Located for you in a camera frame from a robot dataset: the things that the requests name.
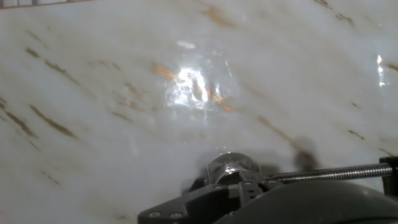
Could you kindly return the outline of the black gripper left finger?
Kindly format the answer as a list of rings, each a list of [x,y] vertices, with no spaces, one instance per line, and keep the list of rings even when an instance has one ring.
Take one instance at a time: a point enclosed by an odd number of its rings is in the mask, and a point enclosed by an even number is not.
[[[209,224],[240,207],[237,190],[207,185],[138,214],[138,224]]]

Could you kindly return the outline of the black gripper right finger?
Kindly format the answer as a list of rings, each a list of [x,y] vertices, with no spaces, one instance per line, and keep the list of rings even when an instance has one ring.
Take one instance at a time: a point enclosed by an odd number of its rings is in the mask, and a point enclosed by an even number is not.
[[[267,179],[258,172],[241,171],[239,176],[240,205],[246,205],[263,193],[283,186],[282,182]]]

